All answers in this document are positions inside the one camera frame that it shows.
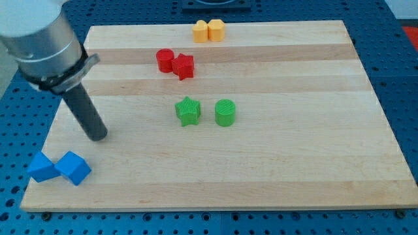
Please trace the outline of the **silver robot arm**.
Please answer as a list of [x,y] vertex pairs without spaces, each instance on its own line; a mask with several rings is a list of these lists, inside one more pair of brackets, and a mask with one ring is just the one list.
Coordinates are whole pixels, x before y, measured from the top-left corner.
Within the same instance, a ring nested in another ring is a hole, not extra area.
[[1,0],[1,42],[25,79],[41,90],[62,94],[81,84],[100,62],[88,55],[72,29],[67,0]]

